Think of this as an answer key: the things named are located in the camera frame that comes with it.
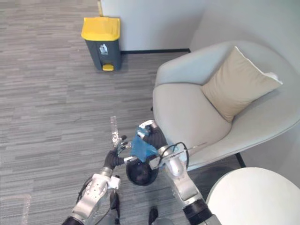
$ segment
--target black cable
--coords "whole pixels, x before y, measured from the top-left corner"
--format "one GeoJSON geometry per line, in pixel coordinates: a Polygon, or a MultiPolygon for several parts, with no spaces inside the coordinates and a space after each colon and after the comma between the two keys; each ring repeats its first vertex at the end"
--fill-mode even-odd
{"type": "Polygon", "coordinates": [[[112,209],[112,206],[114,205],[114,203],[115,203],[115,201],[117,200],[117,197],[116,197],[117,195],[114,195],[114,197],[113,197],[113,201],[112,201],[112,203],[110,204],[110,206],[109,206],[109,209],[108,209],[108,211],[98,220],[98,222],[96,222],[94,225],[98,225],[103,219],[104,219],[104,217],[106,217],[106,215],[109,213],[109,211],[112,209]]]}
{"type": "Polygon", "coordinates": [[[186,155],[187,155],[187,164],[186,164],[186,167],[188,168],[188,164],[189,164],[189,153],[188,153],[188,148],[187,148],[187,146],[186,146],[185,143],[183,143],[183,142],[178,142],[178,143],[176,143],[176,144],[172,144],[172,145],[168,146],[168,147],[163,151],[163,153],[160,155],[160,159],[159,159],[158,165],[161,163],[161,160],[163,160],[165,152],[166,152],[168,149],[170,149],[171,147],[174,147],[174,148],[173,148],[173,152],[174,152],[175,148],[176,148],[177,145],[179,145],[179,144],[182,144],[184,150],[186,150],[186,155]]]}
{"type": "Polygon", "coordinates": [[[92,181],[92,177],[93,177],[93,176],[90,176],[90,177],[85,181],[85,183],[83,184],[81,190],[78,192],[76,204],[77,204],[77,203],[79,202],[79,200],[82,198],[82,196],[83,196],[83,191],[85,190],[85,188],[87,187],[87,185],[92,181]]]}

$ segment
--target baseboard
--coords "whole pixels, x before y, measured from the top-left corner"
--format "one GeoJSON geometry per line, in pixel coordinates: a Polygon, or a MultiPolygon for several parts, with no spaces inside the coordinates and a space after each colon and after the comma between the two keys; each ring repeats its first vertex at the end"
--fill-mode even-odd
{"type": "Polygon", "coordinates": [[[136,51],[121,51],[121,54],[148,54],[148,53],[190,53],[189,48],[179,49],[157,49],[157,50],[136,50],[136,51]]]}

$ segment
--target beige cushion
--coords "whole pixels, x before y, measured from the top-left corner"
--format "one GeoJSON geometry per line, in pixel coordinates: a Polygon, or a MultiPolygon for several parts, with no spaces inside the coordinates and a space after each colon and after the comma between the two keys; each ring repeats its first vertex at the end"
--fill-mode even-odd
{"type": "Polygon", "coordinates": [[[231,122],[252,101],[280,85],[275,74],[263,73],[235,46],[202,91],[223,118],[231,122]]]}
{"type": "Polygon", "coordinates": [[[231,129],[231,123],[222,118],[197,84],[157,86],[153,91],[153,112],[168,142],[184,142],[188,148],[213,144],[231,129]]]}

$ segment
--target pillow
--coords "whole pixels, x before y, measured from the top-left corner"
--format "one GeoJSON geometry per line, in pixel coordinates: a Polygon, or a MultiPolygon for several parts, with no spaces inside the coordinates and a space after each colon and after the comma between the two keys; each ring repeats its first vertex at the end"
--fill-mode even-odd
{"type": "Polygon", "coordinates": [[[251,102],[281,85],[274,73],[263,73],[235,46],[201,89],[223,118],[231,122],[251,102]]]}

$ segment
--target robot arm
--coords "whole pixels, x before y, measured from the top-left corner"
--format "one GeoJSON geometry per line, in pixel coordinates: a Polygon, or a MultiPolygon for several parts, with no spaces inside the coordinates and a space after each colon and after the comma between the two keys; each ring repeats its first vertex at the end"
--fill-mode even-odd
{"type": "Polygon", "coordinates": [[[94,174],[86,181],[79,193],[75,207],[62,225],[91,224],[95,212],[97,212],[100,207],[100,200],[107,193],[107,190],[111,188],[119,189],[120,179],[112,176],[113,170],[116,166],[122,165],[132,159],[132,157],[121,158],[118,156],[119,145],[125,139],[126,136],[121,137],[113,150],[107,154],[100,173],[94,174]]]}
{"type": "Polygon", "coordinates": [[[165,172],[170,181],[173,195],[189,220],[191,225],[221,225],[218,218],[211,213],[200,191],[190,179],[186,165],[180,160],[178,154],[173,153],[157,124],[153,121],[146,122],[150,126],[148,136],[138,135],[147,143],[153,145],[159,157],[150,162],[152,169],[165,164],[165,172]]]}

